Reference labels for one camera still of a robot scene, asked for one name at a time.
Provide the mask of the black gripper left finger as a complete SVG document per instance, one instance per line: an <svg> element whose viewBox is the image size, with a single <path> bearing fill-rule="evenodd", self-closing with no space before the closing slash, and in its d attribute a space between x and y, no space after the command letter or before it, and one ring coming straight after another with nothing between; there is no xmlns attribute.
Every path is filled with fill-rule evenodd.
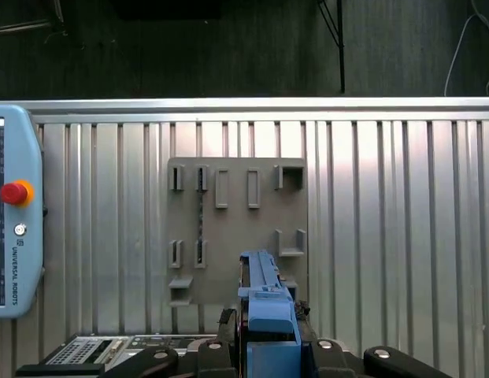
<svg viewBox="0 0 489 378"><path fill-rule="evenodd" d="M236 310L224 309L217 336L180 356L169 346L149 346L104 373L105 377L237 377Z"/></svg>

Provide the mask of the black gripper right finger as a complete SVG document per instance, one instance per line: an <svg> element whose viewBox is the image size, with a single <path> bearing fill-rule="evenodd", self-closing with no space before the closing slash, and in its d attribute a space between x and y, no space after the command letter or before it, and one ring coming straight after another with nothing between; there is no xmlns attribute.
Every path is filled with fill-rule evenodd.
<svg viewBox="0 0 489 378"><path fill-rule="evenodd" d="M301 317L302 377L448 378L449 376L388 346L373 346L360 358L332 339L320 338Z"/></svg>

